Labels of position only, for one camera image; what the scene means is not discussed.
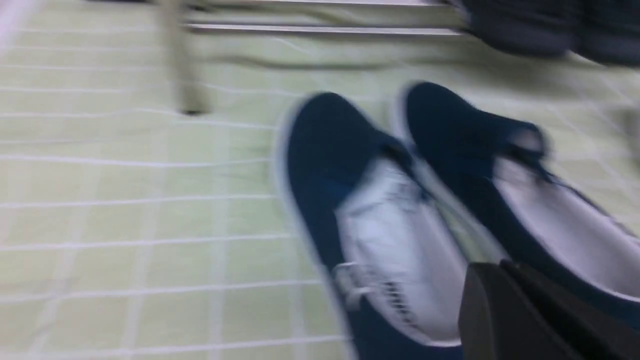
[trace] canvas shoe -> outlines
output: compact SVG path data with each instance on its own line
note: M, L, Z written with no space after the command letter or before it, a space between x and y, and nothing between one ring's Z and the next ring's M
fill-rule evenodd
M428 181L450 190L513 261L640 330L640 240L545 168L540 128L433 83L409 86L392 121Z
M274 178L354 358L462 360L467 262L404 145L319 94L278 130Z

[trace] metal rail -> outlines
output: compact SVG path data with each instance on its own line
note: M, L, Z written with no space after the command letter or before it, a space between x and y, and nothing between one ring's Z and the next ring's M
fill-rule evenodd
M156 0L158 18L165 41L166 55L172 69L175 90L181 112L196 115L208 112L206 89L197 81L198 74L186 39L186 31L209 34L279 34L279 35L316 35L330 36L367 36L367 37L438 37L457 38L466 35L464 29L456 28L408 28L393 26L324 26L300 24L240 24L213 21L186 21L182 0ZM221 0L213 6L248 5L332 5L332 6L378 6L378 7L416 7L446 8L442 1L421 0Z

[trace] dark shoe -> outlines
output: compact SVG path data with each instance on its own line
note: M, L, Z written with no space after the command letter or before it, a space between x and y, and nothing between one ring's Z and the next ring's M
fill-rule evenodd
M640 0L584 0L575 52L605 65L640 66Z
M505 53L553 58L573 47L577 0L449 0L471 33Z
M404 145L321 94L280 129L275 179L361 360L462 360L467 262Z
M432 83L403 94L396 133L513 261L640 330L640 240L545 169L548 144L537 126L478 110Z

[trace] white rubber sole edge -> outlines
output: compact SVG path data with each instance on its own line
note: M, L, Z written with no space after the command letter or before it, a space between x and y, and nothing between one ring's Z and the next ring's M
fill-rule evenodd
M333 281L331 274L327 272L326 268L320 261L320 256L316 251L316 246L311 240L311 235L309 234L307 226L302 219L302 215L300 214L295 200L293 199L289 180L287 179L287 164L285 162L285 157L287 154L287 148L289 147L291 130L298 113L307 103L309 98L310 96L303 97L297 105L293 106L292 109L289 110L282 119L280 119L279 124L276 125L272 145L273 158L271 160L271 182L276 188L278 197L284 205L284 213L287 217L289 228L294 231L296 236L299 236L302 239L307 250L307 254L310 254L311 256L311 260L313 262L312 266L315 268L316 272L320 274L324 292L329 299L334 318L336 319L342 333L345 335L343 341L344 357L349 360L357 360L358 353L351 343L353 336L351 334L349 324L343 316L342 308L339 305L339 294L337 294L330 286Z
M415 86L415 83L405 86L390 104L389 123L392 134L403 141L411 149L415 148L415 141L410 130L406 126L404 118L404 104L408 92ZM463 222L466 230L472 235L471 241L460 244L462 251L469 262L492 262L499 263L502 259L509 259L507 252L493 235L471 215L469 210L453 195L446 185L440 180L435 171L427 164L426 160L416 156L416 176L422 185L427 188L436 200L443 204L447 210Z

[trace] shoe insole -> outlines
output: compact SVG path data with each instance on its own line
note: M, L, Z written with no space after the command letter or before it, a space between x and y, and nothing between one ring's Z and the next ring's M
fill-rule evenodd
M616 296L640 297L640 243L570 189L539 181L498 158L495 184L525 228L551 256Z

